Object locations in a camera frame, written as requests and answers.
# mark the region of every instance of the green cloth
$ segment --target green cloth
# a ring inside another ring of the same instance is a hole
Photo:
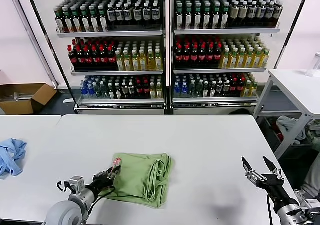
[[[115,191],[107,198],[160,208],[167,200],[172,159],[166,153],[116,153],[113,159],[116,158],[121,158],[121,169],[114,180]],[[108,192],[105,189],[100,196]]]

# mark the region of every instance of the white table frame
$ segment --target white table frame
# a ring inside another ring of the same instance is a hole
[[[262,111],[262,107],[266,102],[266,98],[272,88],[273,85],[276,85],[285,95],[286,97],[298,108],[298,110],[302,113],[299,117],[294,128],[285,136],[284,140],[280,144],[280,146],[276,149],[274,155],[279,160],[284,153],[288,150],[288,148],[294,143],[297,134],[299,134],[305,126],[312,119],[320,119],[320,114],[312,114],[309,112],[306,107],[289,91],[287,87],[285,87],[277,77],[275,77],[269,71],[270,77],[263,89],[261,97],[253,111],[253,117],[257,120],[258,117],[263,116],[264,112]]]

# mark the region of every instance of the white table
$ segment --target white table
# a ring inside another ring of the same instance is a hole
[[[310,120],[320,119],[320,70],[316,72],[314,77],[306,76],[305,73],[306,70],[269,70],[269,80],[253,112],[256,119],[263,114],[261,109],[271,87],[275,84],[302,113],[295,127],[275,151],[277,159],[280,159],[294,143],[297,135]]]
[[[168,153],[175,165],[167,202],[153,209],[103,199],[88,224],[270,224],[267,193],[245,177],[242,156],[260,173],[270,173],[263,156],[280,165],[249,115],[65,115],[27,169],[0,182],[0,218],[43,222],[68,199],[57,181],[83,176],[89,184],[117,152]],[[295,198],[288,181],[284,188]],[[274,212],[273,221],[280,224]]]

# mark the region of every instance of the blue cloth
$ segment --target blue cloth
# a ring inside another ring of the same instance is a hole
[[[6,171],[12,176],[22,173],[15,161],[24,158],[26,145],[25,141],[12,138],[0,142],[0,176]]]

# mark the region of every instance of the cable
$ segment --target cable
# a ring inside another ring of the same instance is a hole
[[[274,225],[272,222],[272,214],[271,214],[271,207],[270,207],[270,196],[266,196],[266,203],[268,204],[268,211],[269,211],[269,219],[270,219],[270,225]]]
[[[111,192],[108,192],[107,194],[99,197],[99,198],[94,202],[94,204],[92,204],[92,206],[90,207],[90,209],[89,209],[89,211],[88,211],[88,216],[90,216],[92,210],[94,209],[94,206],[95,206],[101,199],[105,198],[106,196],[109,196],[110,194],[112,194],[112,193],[116,190],[116,188],[115,188],[114,186],[110,186],[109,188],[110,188],[110,189],[113,189],[113,190],[112,190]]]

